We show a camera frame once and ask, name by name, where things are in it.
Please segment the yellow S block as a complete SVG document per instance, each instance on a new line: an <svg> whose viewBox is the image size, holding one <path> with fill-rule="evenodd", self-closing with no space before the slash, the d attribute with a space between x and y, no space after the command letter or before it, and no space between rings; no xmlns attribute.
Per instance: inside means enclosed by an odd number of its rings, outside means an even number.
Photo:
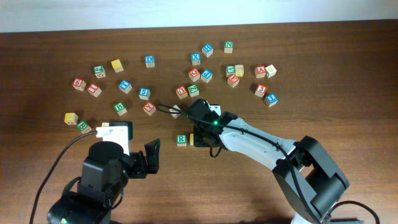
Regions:
<svg viewBox="0 0 398 224"><path fill-rule="evenodd" d="M194 134L193 133L190 134L190 145L194 146Z"/></svg>

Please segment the green R letter block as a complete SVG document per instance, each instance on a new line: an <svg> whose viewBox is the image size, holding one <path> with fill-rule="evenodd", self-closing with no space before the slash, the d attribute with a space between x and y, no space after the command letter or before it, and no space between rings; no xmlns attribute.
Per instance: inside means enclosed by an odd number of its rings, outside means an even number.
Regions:
<svg viewBox="0 0 398 224"><path fill-rule="evenodd" d="M187 136L184 134L177 135L177 146L182 147L187 145Z"/></svg>

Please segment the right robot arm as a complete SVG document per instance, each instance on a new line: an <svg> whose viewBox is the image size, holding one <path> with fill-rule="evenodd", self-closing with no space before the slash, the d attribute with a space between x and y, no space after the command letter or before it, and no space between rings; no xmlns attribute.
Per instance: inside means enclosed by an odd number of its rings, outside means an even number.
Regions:
<svg viewBox="0 0 398 224"><path fill-rule="evenodd" d="M288 203L302 220L321 223L349 181L314 138L283 139L247 124L237 115L211 110L203 100L188 109L196 147L219 147L248 156L270 169Z"/></svg>

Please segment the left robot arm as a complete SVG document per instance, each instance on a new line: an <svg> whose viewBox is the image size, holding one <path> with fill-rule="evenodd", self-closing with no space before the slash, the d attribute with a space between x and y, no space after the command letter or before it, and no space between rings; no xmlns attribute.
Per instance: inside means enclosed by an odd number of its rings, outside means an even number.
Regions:
<svg viewBox="0 0 398 224"><path fill-rule="evenodd" d="M111 211L121 202L129 179L144 179L159 170L160 140L144 145L145 152L125 154L122 146L102 141L89 148L81 176L71 180L49 210L47 221L110 223Z"/></svg>

